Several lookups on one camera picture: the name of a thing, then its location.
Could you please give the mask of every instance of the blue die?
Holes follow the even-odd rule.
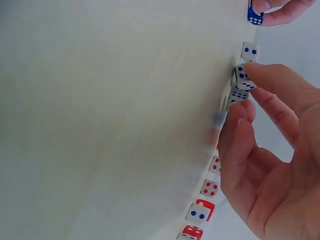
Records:
[[[252,8],[252,6],[250,6],[248,8],[248,21],[249,23],[253,24],[253,25],[261,25],[263,20],[264,20],[264,13],[258,13],[256,14]]]

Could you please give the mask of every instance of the white wall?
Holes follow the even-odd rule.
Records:
[[[247,0],[5,3],[0,239],[176,238]]]

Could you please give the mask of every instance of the stack of dice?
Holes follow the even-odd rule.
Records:
[[[238,64],[234,68],[235,85],[233,86],[229,95],[227,103],[228,108],[232,104],[248,99],[250,94],[249,91],[257,87],[246,74],[244,65],[248,62],[257,62],[258,56],[259,46],[250,42],[243,43],[241,50],[241,58],[243,59],[243,63]]]

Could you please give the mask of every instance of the hand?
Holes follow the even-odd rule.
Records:
[[[263,16],[262,26],[275,26],[291,23],[304,13],[316,0],[252,0],[255,13],[263,13],[269,9],[281,7]]]
[[[294,149],[285,163],[255,140],[250,100],[220,134],[221,189],[260,239],[320,239],[320,89],[286,66],[247,63],[253,97]]]

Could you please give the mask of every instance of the red die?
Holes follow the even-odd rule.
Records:
[[[203,234],[204,231],[201,228],[193,225],[185,226],[182,231],[182,236],[189,237],[189,239],[193,239],[192,237],[195,237],[195,240],[201,240]]]
[[[216,205],[214,205],[212,202],[209,202],[209,201],[206,201],[206,200],[203,200],[203,199],[198,199],[195,202],[195,204],[198,204],[200,206],[204,206],[207,209],[210,209],[210,213],[209,213],[208,217],[206,218],[206,221],[209,222],[212,214],[214,213]]]

